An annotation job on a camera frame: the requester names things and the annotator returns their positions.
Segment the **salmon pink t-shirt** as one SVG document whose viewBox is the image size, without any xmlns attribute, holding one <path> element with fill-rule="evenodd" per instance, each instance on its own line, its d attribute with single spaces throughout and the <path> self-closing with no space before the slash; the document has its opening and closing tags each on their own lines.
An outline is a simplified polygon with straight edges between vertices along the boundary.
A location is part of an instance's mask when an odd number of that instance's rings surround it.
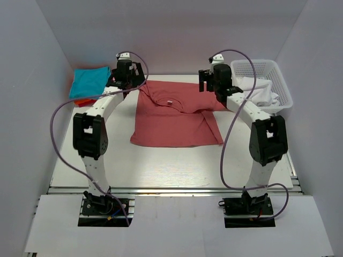
<svg viewBox="0 0 343 257">
<path fill-rule="evenodd" d="M 214 116 L 223 111 L 213 92 L 197 84 L 148 81 L 140 88 L 131 143 L 144 147 L 196 147 L 223 144 Z"/>
</svg>

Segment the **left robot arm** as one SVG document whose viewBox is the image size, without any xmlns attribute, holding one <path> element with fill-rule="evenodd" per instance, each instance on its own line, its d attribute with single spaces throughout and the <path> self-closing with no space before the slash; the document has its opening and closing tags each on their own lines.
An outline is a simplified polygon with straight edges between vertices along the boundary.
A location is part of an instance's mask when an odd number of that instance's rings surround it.
<svg viewBox="0 0 343 257">
<path fill-rule="evenodd" d="M 131 90 L 146 81 L 142 66 L 125 52 L 118 55 L 116 68 L 99 97 L 84 113 L 73 117 L 73 147 L 81 157 L 89 176 L 87 195 L 95 196 L 95 208 L 103 214 L 113 208 L 113 200 L 107 197 L 110 185 L 106 178 L 104 155 L 109 146 L 106 121 L 115 108 L 124 101 Z"/>
</svg>

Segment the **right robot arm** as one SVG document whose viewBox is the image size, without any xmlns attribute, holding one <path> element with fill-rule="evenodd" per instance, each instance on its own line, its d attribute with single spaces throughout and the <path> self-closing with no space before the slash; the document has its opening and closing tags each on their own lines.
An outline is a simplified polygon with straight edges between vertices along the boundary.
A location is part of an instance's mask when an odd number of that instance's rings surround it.
<svg viewBox="0 0 343 257">
<path fill-rule="evenodd" d="M 199 70 L 199 91 L 214 92 L 226 109 L 235 113 L 233 121 L 240 118 L 250 129 L 249 153 L 252 168 L 249 179 L 241 189 L 247 194 L 242 208 L 250 214 L 262 206 L 260 200 L 267 194 L 271 174 L 276 164 L 288 151 L 285 120 L 261 110 L 242 89 L 232 83 L 232 71 L 224 63 L 214 64 L 209 70 Z"/>
</svg>

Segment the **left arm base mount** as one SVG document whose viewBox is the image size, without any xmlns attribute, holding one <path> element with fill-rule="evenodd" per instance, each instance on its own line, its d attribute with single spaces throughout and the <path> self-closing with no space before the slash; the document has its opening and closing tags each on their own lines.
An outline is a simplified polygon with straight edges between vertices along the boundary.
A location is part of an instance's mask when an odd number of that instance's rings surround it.
<svg viewBox="0 0 343 257">
<path fill-rule="evenodd" d="M 78 218 L 79 227 L 128 228 L 133 220 L 135 200 L 95 196 L 84 191 Z"/>
</svg>

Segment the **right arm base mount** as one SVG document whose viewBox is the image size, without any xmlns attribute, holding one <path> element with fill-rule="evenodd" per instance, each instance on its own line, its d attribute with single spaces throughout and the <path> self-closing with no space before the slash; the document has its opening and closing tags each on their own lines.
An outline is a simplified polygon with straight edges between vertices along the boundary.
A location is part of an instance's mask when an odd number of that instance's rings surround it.
<svg viewBox="0 0 343 257">
<path fill-rule="evenodd" d="M 275 227 L 274 211 L 267 193 L 252 198 L 244 192 L 239 198 L 223 198 L 218 205 L 224 210 L 227 229 Z"/>
</svg>

